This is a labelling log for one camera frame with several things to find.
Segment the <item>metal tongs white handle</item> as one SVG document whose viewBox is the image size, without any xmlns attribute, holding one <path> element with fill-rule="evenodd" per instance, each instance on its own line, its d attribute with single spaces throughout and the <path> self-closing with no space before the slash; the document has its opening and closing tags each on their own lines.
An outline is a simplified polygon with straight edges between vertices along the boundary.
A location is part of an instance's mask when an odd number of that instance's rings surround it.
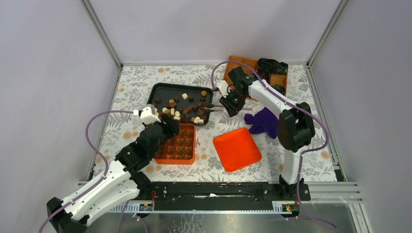
<svg viewBox="0 0 412 233">
<path fill-rule="evenodd" d="M 219 105 L 219 104 L 213 104 L 213 103 L 207 103 L 207 102 L 201 102 L 199 104 L 200 104 L 199 108 L 203 109 L 204 111 L 209 111 L 209 112 L 223 111 L 225 109 L 223 105 Z"/>
</svg>

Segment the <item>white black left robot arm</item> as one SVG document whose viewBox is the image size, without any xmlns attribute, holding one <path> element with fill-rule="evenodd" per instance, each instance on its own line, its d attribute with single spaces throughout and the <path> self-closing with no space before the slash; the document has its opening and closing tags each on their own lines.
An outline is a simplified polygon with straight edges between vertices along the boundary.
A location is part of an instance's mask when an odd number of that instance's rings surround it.
<svg viewBox="0 0 412 233">
<path fill-rule="evenodd" d="M 99 217 L 114 207 L 149 197 L 151 182 L 141 172 L 156 157 L 160 146 L 179 134 L 179 121 L 166 114 L 143 116 L 145 126 L 138 138 L 125 146 L 100 174 L 63 198 L 47 202 L 48 218 L 58 233 L 84 233 Z"/>
</svg>

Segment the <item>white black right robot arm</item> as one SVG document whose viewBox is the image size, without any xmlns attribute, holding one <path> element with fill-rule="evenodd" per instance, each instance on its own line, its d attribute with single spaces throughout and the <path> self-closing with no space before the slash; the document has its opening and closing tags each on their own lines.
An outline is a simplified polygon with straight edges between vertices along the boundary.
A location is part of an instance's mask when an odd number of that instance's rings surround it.
<svg viewBox="0 0 412 233">
<path fill-rule="evenodd" d="M 222 97 L 219 102 L 230 117 L 239 113 L 247 98 L 259 101 L 277 117 L 277 138 L 285 152 L 277 194 L 284 200 L 300 198 L 304 183 L 301 176 L 302 156 L 309 151 L 311 140 L 315 136 L 310 106 L 305 102 L 290 101 L 256 72 L 246 74 L 241 67 L 236 67 L 228 76 L 231 84 L 216 81 L 214 89 L 220 91 Z"/>
</svg>

